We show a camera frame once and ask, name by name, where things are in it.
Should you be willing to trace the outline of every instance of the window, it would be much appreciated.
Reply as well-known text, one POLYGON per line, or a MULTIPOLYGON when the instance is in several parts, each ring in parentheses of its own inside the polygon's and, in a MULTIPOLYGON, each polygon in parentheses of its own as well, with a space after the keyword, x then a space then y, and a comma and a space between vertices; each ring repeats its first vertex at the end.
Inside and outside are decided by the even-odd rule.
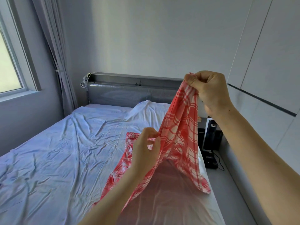
POLYGON ((0 98, 40 90, 13 0, 0 0, 0 98))

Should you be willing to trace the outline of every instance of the red plaid garment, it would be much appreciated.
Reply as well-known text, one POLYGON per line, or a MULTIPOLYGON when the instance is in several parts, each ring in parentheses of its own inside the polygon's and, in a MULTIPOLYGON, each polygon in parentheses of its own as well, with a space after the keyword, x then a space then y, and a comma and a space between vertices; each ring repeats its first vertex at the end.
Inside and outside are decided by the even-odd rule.
MULTIPOLYGON (((159 129, 161 139, 159 159, 134 190, 124 207, 146 188, 157 166, 166 159, 173 160, 176 168, 188 176, 199 190, 204 193, 211 192, 208 182, 199 171, 197 101, 197 90, 183 81, 159 129)), ((125 152, 114 171, 110 174, 101 199, 116 185, 130 167, 133 143, 139 135, 139 133, 134 132, 127 133, 125 152)))

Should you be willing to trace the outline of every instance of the person's right arm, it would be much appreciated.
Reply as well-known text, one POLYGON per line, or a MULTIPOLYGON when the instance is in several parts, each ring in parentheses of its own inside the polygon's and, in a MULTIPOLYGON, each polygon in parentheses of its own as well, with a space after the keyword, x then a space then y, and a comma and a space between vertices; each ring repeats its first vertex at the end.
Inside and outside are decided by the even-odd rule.
POLYGON ((200 71, 185 81, 223 131, 272 224, 300 224, 300 176, 257 134, 233 106, 223 74, 200 71))

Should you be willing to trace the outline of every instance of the mattress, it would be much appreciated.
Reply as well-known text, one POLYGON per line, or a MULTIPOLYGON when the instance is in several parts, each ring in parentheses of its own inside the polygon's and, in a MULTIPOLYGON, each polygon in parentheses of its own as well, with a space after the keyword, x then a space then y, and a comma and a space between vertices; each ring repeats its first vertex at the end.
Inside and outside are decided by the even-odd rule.
MULTIPOLYGON (((0 224, 77 224, 98 201, 127 132, 159 130, 169 104, 90 104, 0 157, 0 224)), ((201 174, 208 180, 201 155, 201 174)), ((165 161, 119 224, 224 224, 205 194, 165 161)))

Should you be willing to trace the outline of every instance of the person's left arm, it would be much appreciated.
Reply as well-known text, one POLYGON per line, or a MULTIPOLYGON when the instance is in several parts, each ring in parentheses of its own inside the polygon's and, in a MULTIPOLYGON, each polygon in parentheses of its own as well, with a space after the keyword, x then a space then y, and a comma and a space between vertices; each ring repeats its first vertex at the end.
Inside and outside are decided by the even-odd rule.
POLYGON ((115 224, 125 203, 155 165, 160 150, 160 137, 154 128, 144 128, 133 144, 132 163, 118 183, 88 212, 78 225, 115 224), (156 137, 155 142, 148 138, 156 137), (150 151, 147 145, 153 144, 150 151))

